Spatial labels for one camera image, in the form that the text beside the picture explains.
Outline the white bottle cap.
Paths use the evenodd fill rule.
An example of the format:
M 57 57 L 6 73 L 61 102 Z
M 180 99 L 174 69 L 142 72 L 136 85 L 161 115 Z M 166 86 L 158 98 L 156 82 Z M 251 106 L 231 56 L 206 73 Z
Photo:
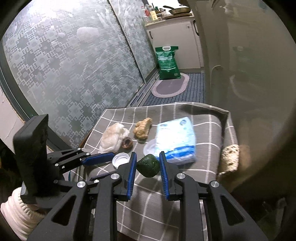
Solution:
M 127 153 L 118 153 L 112 159 L 112 165 L 117 169 L 120 165 L 126 164 L 130 161 L 130 156 Z

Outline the brown nut shell half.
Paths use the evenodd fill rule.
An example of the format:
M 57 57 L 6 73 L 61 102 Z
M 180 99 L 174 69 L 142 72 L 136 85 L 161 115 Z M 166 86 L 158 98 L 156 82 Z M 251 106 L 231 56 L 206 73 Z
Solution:
M 124 138 L 121 143 L 121 147 L 127 150 L 131 149 L 133 147 L 133 140 L 128 137 Z

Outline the dark green avocado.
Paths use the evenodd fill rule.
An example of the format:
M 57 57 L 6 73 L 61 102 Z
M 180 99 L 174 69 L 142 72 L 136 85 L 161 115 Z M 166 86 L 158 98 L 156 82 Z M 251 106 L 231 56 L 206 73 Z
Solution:
M 152 178 L 160 171 L 159 161 L 154 155 L 148 154 L 137 161 L 137 170 L 144 177 Z

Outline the clear plastic lid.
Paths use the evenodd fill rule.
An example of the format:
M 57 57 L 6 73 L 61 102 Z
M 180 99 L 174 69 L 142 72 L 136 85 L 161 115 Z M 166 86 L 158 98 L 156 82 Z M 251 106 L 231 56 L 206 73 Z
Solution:
M 151 154 L 154 155 L 157 159 L 159 158 L 159 148 L 155 138 L 145 144 L 143 154 L 145 156 Z

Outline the white paper towel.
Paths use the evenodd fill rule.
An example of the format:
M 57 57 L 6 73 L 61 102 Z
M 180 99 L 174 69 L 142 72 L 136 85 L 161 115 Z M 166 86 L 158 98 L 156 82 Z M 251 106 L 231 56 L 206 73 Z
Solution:
M 130 131 L 121 123 L 115 123 L 106 129 L 102 135 L 99 144 L 99 153 L 116 153 L 121 146 L 124 138 L 130 134 Z

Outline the tan ginger root piece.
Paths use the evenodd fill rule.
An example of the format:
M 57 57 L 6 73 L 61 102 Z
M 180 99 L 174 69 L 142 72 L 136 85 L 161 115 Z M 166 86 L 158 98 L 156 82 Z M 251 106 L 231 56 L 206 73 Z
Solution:
M 141 140 L 147 139 L 151 125 L 152 118 L 145 118 L 142 121 L 138 121 L 133 130 L 134 135 Z

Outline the blue white tissue pack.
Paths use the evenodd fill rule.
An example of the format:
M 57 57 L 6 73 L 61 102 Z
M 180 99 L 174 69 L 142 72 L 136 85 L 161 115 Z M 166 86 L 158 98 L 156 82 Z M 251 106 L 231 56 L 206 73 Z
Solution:
M 196 136 L 188 117 L 157 125 L 154 155 L 165 153 L 169 163 L 183 165 L 196 162 Z

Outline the white kitchen cabinet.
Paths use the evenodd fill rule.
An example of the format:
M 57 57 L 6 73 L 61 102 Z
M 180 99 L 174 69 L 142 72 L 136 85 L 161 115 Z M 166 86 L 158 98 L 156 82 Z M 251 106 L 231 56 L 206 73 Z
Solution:
M 193 73 L 204 67 L 199 32 L 194 16 L 183 16 L 145 25 L 153 48 L 177 46 L 175 60 L 182 71 Z

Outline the grey checked tablecloth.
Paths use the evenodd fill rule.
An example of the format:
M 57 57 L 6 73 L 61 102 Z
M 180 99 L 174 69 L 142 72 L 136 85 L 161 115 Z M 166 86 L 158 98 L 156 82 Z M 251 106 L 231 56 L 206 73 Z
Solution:
M 199 190 L 237 170 L 239 147 L 229 111 L 196 103 L 108 109 L 83 150 L 136 159 L 128 201 L 117 202 L 117 229 L 133 240 L 204 240 Z

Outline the oval purple floor mat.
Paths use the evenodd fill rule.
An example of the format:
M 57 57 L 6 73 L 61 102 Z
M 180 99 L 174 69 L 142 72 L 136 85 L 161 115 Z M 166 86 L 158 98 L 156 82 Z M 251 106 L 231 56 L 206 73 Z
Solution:
M 157 80 L 151 88 L 151 93 L 158 98 L 177 96 L 186 90 L 189 79 L 189 75 L 181 73 L 181 78 Z

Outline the striped blue floor rug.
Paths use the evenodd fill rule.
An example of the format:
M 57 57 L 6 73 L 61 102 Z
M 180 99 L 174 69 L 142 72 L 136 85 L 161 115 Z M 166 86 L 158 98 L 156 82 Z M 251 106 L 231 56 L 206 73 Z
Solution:
M 180 79 L 159 80 L 155 74 L 149 83 L 141 87 L 130 107 L 153 106 L 174 102 L 205 102 L 204 73 L 182 73 Z

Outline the green rice bag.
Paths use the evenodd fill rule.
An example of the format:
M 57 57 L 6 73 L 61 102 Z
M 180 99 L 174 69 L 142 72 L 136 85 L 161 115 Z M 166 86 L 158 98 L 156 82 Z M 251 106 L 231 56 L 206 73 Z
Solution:
M 175 61 L 175 51 L 178 46 L 156 47 L 156 57 L 159 64 L 159 79 L 171 80 L 181 78 L 180 71 Z

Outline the patterned frosted glass sliding door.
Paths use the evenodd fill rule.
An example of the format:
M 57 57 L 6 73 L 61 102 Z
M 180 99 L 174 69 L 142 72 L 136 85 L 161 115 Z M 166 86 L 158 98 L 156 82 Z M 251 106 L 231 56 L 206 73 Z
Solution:
M 19 1 L 1 38 L 4 79 L 76 148 L 107 108 L 122 108 L 157 69 L 143 1 Z

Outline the bottles on counter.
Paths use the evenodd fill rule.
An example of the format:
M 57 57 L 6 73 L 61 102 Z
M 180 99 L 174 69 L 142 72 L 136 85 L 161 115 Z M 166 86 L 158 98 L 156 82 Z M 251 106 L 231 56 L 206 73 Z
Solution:
M 157 13 L 152 6 L 145 4 L 141 7 L 141 9 L 143 12 L 142 18 L 146 24 L 159 22 L 163 20 L 161 13 Z

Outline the frying pan on counter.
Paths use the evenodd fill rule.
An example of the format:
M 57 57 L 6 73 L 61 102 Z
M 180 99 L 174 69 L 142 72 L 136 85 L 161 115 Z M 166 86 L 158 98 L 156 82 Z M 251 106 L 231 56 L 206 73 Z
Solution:
M 191 12 L 191 9 L 188 7 L 182 7 L 182 8 L 173 8 L 171 6 L 163 6 L 166 9 L 169 9 L 169 13 L 172 15 L 177 14 L 188 14 Z

